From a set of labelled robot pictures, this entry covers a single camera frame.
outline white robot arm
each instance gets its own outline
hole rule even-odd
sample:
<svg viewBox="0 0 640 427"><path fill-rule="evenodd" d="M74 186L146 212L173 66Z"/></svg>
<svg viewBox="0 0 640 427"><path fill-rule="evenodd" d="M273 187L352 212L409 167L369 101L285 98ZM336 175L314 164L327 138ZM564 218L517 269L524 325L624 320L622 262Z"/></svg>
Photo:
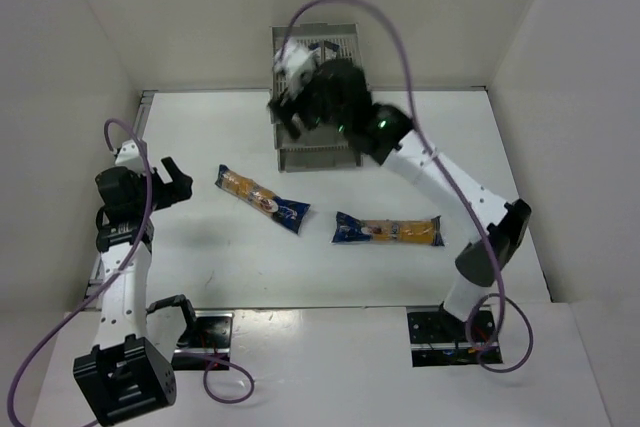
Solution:
<svg viewBox="0 0 640 427"><path fill-rule="evenodd" d="M191 177L168 157L162 164L172 182L152 174L152 207L160 210L191 197ZM133 239L142 227L145 204L141 153L132 142L118 151L116 166L96 184L104 206L98 211L96 246L104 280L117 278L104 292L98 334L91 352L74 361L74 378L101 425L114 425L172 405L176 399L171 359L179 337L195 327L184 295L146 305L153 225L149 222L127 266Z"/></svg>
<svg viewBox="0 0 640 427"><path fill-rule="evenodd" d="M531 209L520 199L508 203L488 191L437 149L429 155L411 119L392 105L373 103L363 71L349 60L327 60L310 70L310 52L305 53L305 48L292 40L285 52L288 49L295 55L278 52L274 62L276 73L285 76L288 87L269 102L269 108L289 136L296 140L300 128L334 125L352 148L415 185L467 234L469 244L455 262L458 276L443 303L446 312L465 322L495 281L495 274L466 207L433 162L434 157L438 156L471 203L501 268L520 246Z"/></svg>

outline black bracket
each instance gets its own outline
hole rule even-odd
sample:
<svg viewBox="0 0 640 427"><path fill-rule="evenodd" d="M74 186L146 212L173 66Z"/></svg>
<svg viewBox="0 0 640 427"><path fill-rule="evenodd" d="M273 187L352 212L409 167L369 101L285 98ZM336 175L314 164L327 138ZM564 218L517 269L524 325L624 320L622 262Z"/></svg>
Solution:
<svg viewBox="0 0 640 427"><path fill-rule="evenodd" d="M184 316L184 321L187 323L186 332L192 332L196 329L196 313L193 310L191 301L187 299L184 294L174 295L162 300L156 300L153 304L147 307L147 315L151 315L157 310L167 309L169 307L180 307L182 315Z"/></svg>
<svg viewBox="0 0 640 427"><path fill-rule="evenodd" d="M464 322L459 321L440 305L424 311L407 312L411 358L414 367L449 365L473 365L478 363L478 354L465 337ZM474 318L471 337L483 343L495 330L493 315L481 310ZM500 346L487 350L482 356L486 364L501 364Z"/></svg>
<svg viewBox="0 0 640 427"><path fill-rule="evenodd" d="M115 425L173 405L176 379L171 364L146 339L124 343L73 362L73 376L100 425Z"/></svg>
<svg viewBox="0 0 640 427"><path fill-rule="evenodd" d="M487 228L489 242L501 270L520 247L531 217L531 207L522 199L506 204L505 207L507 213L500 223L490 224ZM495 280L491 261L480 240L467 245L456 257L456 268L465 279L481 287L491 287Z"/></svg>
<svg viewBox="0 0 640 427"><path fill-rule="evenodd" d="M222 360L229 361L231 347L231 332L233 328L233 316L221 312L203 312L196 319L196 327L185 330L178 339L177 351L203 352L217 355ZM202 371L205 367L211 370L229 370L226 365L203 361L193 357L174 355L171 360L173 370Z"/></svg>

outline white tabletop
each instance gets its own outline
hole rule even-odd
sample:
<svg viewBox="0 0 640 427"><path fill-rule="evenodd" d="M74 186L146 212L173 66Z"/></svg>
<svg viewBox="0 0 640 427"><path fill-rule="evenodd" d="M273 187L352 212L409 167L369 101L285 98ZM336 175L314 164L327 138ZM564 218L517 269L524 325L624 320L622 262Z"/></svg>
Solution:
<svg viewBox="0 0 640 427"><path fill-rule="evenodd" d="M231 360L256 378L254 396L225 406L212 401L202 374L178 372L173 407L131 427L606 427L609 425L571 309L528 304L536 334L529 363L497 375L478 366L412 368L403 308L239 311ZM100 314L87 312L57 339L33 427L84 425L92 414L72 375L89 352ZM516 315L501 336L505 362L526 347ZM209 385L237 397L246 380L214 372Z"/></svg>
<svg viewBox="0 0 640 427"><path fill-rule="evenodd" d="M403 92L377 100L406 106ZM148 298L186 294L203 308L438 304L466 239L443 216L447 246L332 245L335 213L361 219L439 214L402 178L361 169L279 173L267 91L156 94L144 129L153 165L172 156L194 178L193 197L154 213ZM449 157L506 199L517 192L485 92L419 92L420 122ZM224 163L312 212L296 236L218 189ZM549 301L529 234L504 271L515 300Z"/></svg>

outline plastic wrapper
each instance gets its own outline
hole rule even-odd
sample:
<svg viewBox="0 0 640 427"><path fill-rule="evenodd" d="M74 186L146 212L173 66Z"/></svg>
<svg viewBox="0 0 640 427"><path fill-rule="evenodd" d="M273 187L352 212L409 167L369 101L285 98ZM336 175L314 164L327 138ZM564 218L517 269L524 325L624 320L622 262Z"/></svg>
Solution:
<svg viewBox="0 0 640 427"><path fill-rule="evenodd" d="M344 212L336 214L334 244L347 242L408 242L443 246L440 216L430 220L359 220Z"/></svg>
<svg viewBox="0 0 640 427"><path fill-rule="evenodd" d="M236 174L223 164L220 164L216 185L244 200L263 214L271 217L271 220L277 224L296 234L300 230L302 219L309 210L309 204L278 197L270 190L247 177Z"/></svg>

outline wire mesh tray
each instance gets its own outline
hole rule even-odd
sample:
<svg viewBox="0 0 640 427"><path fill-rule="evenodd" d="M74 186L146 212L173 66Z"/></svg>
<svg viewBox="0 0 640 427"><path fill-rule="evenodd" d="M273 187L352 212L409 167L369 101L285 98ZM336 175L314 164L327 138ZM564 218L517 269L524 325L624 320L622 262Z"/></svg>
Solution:
<svg viewBox="0 0 640 427"><path fill-rule="evenodd" d="M286 27L271 29L273 54L282 46ZM358 32L355 24L301 24L293 28L292 36L296 41L309 47L320 44L320 57L324 60L324 43L338 46L338 58L352 60L362 65L358 48ZM282 75L273 75L272 92L280 95L286 87ZM311 132L303 132L300 139L293 141L284 126L271 117L274 135L274 147L278 151L278 170L281 172L300 172L305 170L321 170L359 167L362 156L349 148L346 140L334 127L321 126Z"/></svg>

